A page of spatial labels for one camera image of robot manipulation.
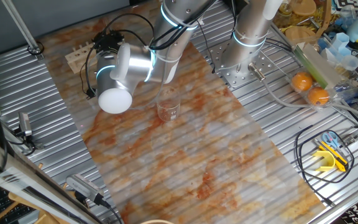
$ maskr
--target white tube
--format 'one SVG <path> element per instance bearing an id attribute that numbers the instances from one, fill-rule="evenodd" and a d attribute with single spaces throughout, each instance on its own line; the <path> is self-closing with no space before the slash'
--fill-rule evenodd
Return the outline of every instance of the white tube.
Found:
<path id="1" fill-rule="evenodd" d="M 345 106 L 345 105 L 340 105 L 340 104 L 333 104 L 333 107 L 348 110 L 348 111 L 358 115 L 358 110 L 356 110 L 354 108 L 351 108 L 350 106 Z"/>
<path id="2" fill-rule="evenodd" d="M 265 85 L 266 90 L 270 93 L 270 95 L 274 98 L 274 100 L 277 101 L 278 103 L 280 103 L 281 105 L 292 107 L 292 108 L 308 108 L 308 107 L 311 107 L 310 105 L 294 105 L 294 104 L 291 104 L 291 103 L 286 103 L 286 102 L 280 100 L 277 96 L 274 95 L 273 91 L 267 85 L 266 80 L 262 80 L 262 83 Z M 332 106 L 335 107 L 335 108 L 340 108 L 340 109 L 350 111 L 350 112 L 358 115 L 358 110 L 356 110 L 354 108 L 351 108 L 350 106 L 340 105 L 340 104 L 336 104 L 336 103 L 333 104 Z"/>
<path id="3" fill-rule="evenodd" d="M 287 107 L 292 107 L 292 108 L 308 108 L 308 107 L 310 107 L 310 105 L 294 105 L 294 104 L 291 104 L 291 103 L 286 103 L 286 102 L 280 100 L 277 96 L 274 95 L 273 91 L 267 85 L 266 80 L 262 80 L 262 83 L 265 85 L 266 90 L 270 93 L 270 95 L 274 98 L 274 100 L 276 100 L 281 105 L 284 105 L 284 106 L 287 106 Z"/>

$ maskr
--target scissors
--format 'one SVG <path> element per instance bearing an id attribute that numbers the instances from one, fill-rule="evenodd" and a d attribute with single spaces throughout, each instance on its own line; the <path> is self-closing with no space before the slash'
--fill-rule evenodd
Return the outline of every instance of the scissors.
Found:
<path id="1" fill-rule="evenodd" d="M 324 142 L 326 142 L 329 146 L 333 147 L 334 149 L 339 149 L 338 136 L 332 131 L 328 131 L 324 133 L 322 139 Z"/>

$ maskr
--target clear plastic container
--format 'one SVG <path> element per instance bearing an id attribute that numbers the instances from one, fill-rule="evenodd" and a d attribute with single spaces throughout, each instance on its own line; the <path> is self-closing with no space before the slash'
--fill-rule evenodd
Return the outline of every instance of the clear plastic container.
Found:
<path id="1" fill-rule="evenodd" d="M 326 45 L 327 49 L 329 49 L 330 51 L 336 50 L 331 45 L 331 43 L 328 42 L 324 37 L 319 38 L 319 39 L 318 38 L 314 38 L 314 39 L 309 38 L 309 39 L 303 39 L 303 40 L 299 39 L 299 40 L 295 40 L 295 41 L 297 43 L 299 43 L 300 45 L 305 45 L 305 44 L 315 45 L 316 43 L 324 43 L 324 45 Z M 307 58 L 305 59 L 305 57 L 302 56 L 302 54 L 300 54 L 299 52 L 297 52 L 297 50 L 295 51 L 295 55 L 298 57 L 298 59 L 301 61 L 301 63 L 304 64 L 305 68 L 301 68 L 301 69 L 287 75 L 288 81 L 291 83 L 291 85 L 293 86 L 294 89 L 296 89 L 296 86 L 293 85 L 291 80 L 292 80 L 292 77 L 296 75 L 296 73 L 311 72 L 311 71 L 308 71 L 306 69 L 306 67 L 308 69 L 309 68 L 313 69 L 313 68 L 319 66 L 319 65 L 312 64 L 311 61 L 307 60 Z M 356 58 L 356 60 L 357 60 L 357 63 L 356 63 L 354 58 L 352 58 L 352 60 L 353 60 L 352 68 L 349 68 L 349 67 L 344 68 L 341 61 L 337 61 L 337 60 L 329 61 L 329 58 L 326 58 L 326 60 L 335 69 L 336 75 L 338 75 L 340 77 L 340 82 L 337 83 L 336 85 L 334 85 L 333 88 L 325 88 L 325 90 L 327 90 L 329 93 L 329 97 L 330 97 L 329 101 L 326 104 L 324 104 L 323 106 L 314 105 L 314 108 L 317 110 L 321 109 L 321 108 L 325 108 L 325 107 L 327 107 L 327 105 L 329 105 L 333 101 L 336 101 L 337 99 L 345 100 L 347 103 L 358 102 L 358 72 L 357 72 L 357 69 L 356 70 L 353 69 L 354 67 L 357 68 L 356 64 L 358 65 L 358 59 Z M 324 79 L 324 74 L 320 74 L 320 78 Z M 317 87 L 317 86 L 320 86 L 320 84 L 318 82 L 314 82 L 313 87 Z M 311 90 L 311 88 L 307 91 L 302 91 L 302 92 L 300 92 L 300 95 L 308 103 L 313 104 L 313 102 L 311 102 L 311 100 L 308 99 L 308 92 L 310 90 Z"/>
<path id="2" fill-rule="evenodd" d="M 157 113 L 165 122 L 173 121 L 180 113 L 180 93 L 173 87 L 163 87 L 157 98 Z"/>

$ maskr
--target metal rod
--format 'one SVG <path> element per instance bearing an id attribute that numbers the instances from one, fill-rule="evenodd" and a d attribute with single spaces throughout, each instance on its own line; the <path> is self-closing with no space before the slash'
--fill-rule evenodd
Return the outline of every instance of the metal rod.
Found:
<path id="1" fill-rule="evenodd" d="M 37 42 L 31 35 L 29 29 L 25 25 L 23 19 L 21 18 L 19 12 L 17 11 L 15 5 L 13 5 L 12 0 L 2 0 L 2 3 L 4 3 L 7 11 L 10 13 L 11 17 L 13 18 L 13 21 L 15 21 L 17 27 L 22 32 L 22 35 L 25 38 L 25 41 L 30 45 L 30 49 L 33 53 L 39 53 L 40 49 L 38 47 Z"/>

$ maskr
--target wooden object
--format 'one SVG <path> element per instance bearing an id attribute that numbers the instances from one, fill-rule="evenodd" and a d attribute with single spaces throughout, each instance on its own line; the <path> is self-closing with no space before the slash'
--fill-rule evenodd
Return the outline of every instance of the wooden object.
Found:
<path id="1" fill-rule="evenodd" d="M 54 223 L 57 223 L 57 224 L 67 224 L 68 222 L 66 222 L 65 220 L 62 220 L 61 218 L 58 218 L 56 217 L 55 215 L 52 215 L 48 212 L 46 212 L 45 210 L 41 209 L 40 207 L 34 205 L 33 203 L 31 202 L 28 202 L 27 200 L 24 200 L 23 198 L 17 196 L 16 194 L 10 192 L 8 197 L 11 199 L 11 200 L 14 200 L 18 203 L 21 203 L 23 205 L 26 205 L 28 207 L 32 207 L 34 209 L 37 209 L 40 211 L 39 213 L 39 216 L 38 216 L 38 219 L 37 221 L 40 221 L 38 222 L 39 224 L 43 223 L 43 224 L 54 224 Z"/>
<path id="2" fill-rule="evenodd" d="M 321 37 L 323 32 L 328 28 L 329 22 L 331 20 L 331 4 L 332 2 L 330 0 L 326 0 L 324 3 L 323 23 L 316 32 L 317 37 Z"/>
<path id="3" fill-rule="evenodd" d="M 70 68 L 73 70 L 73 73 L 78 73 L 80 72 L 81 68 L 83 69 L 85 68 L 85 66 L 83 67 L 83 65 L 92 47 L 93 44 L 89 44 L 65 56 L 65 58 L 67 59 L 68 66 L 70 66 Z M 96 56 L 96 51 L 93 50 L 89 57 L 89 60 L 91 60 L 95 56 Z M 93 60 L 90 66 L 95 65 L 96 63 L 97 61 Z"/>
<path id="4" fill-rule="evenodd" d="M 285 36 L 289 40 L 304 39 L 316 35 L 306 27 L 291 27 L 285 31 Z"/>
<path id="5" fill-rule="evenodd" d="M 299 16 L 310 16 L 316 11 L 314 0 L 297 0 L 292 4 L 292 11 Z"/>
<path id="6" fill-rule="evenodd" d="M 41 169 L 42 166 L 43 166 L 43 164 L 40 163 L 40 164 L 38 165 L 38 168 Z M 9 211 L 11 211 L 13 208 L 15 208 L 16 206 L 18 206 L 19 204 L 20 204 L 20 203 L 19 203 L 18 201 L 15 201 L 14 203 L 12 203 L 12 205 L 10 205 L 10 206 L 7 207 L 5 210 L 3 210 L 3 211 L 0 213 L 0 219 L 1 219 L 4 215 L 6 215 Z"/>

